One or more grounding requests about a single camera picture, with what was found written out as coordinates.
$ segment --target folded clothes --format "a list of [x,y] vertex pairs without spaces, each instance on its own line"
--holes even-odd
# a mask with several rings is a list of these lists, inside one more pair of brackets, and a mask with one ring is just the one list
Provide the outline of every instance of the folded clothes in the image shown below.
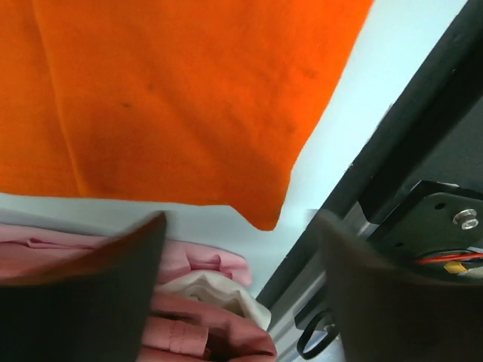
[[[0,277],[11,276],[7,265],[15,269],[14,274],[24,274],[32,268],[86,253],[108,240],[101,236],[0,224],[0,261],[3,265]],[[166,240],[158,282],[167,283],[195,270],[218,272],[244,286],[252,281],[247,261],[241,256],[215,247]]]
[[209,354],[190,357],[160,348],[144,347],[137,362],[199,362],[226,360],[231,362],[275,362],[276,350],[270,335],[251,321],[216,305],[156,292],[151,301],[154,314],[177,318],[194,326],[208,328]]
[[270,311],[239,283],[214,271],[193,271],[166,284],[157,291],[184,296],[219,307],[244,317],[263,330],[270,324]]

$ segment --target red wire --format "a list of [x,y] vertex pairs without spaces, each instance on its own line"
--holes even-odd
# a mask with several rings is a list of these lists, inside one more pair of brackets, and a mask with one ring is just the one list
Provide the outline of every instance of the red wire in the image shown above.
[[430,264],[432,262],[451,262],[454,260],[470,260],[483,258],[483,253],[468,253],[468,254],[450,254],[444,256],[436,256],[434,258],[426,258],[416,260],[418,264]]

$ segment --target orange fabric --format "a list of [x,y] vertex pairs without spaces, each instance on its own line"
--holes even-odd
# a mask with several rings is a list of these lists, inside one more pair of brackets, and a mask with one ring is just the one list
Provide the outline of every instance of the orange fabric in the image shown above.
[[273,229],[371,0],[3,0],[0,191]]

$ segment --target black plastic piece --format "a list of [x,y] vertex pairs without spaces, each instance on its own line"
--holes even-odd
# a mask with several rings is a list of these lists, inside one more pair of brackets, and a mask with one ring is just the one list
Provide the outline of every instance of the black plastic piece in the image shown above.
[[[322,327],[327,332],[327,335],[312,349],[305,351],[305,348],[309,344],[310,338],[317,330],[317,326],[322,324]],[[339,336],[334,322],[332,321],[330,311],[321,311],[316,314],[309,322],[306,329],[303,331],[297,342],[297,352],[304,360],[312,360],[321,354],[336,338]]]

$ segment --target white surface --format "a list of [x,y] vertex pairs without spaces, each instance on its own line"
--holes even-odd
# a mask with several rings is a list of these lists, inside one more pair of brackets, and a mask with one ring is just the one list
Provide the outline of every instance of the white surface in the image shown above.
[[0,194],[0,207],[113,231],[151,210],[173,210],[169,235],[243,255],[254,273],[250,291],[256,295],[304,230],[306,209],[321,206],[464,2],[375,1],[332,101],[300,154],[273,232],[256,230],[230,207],[6,194]]

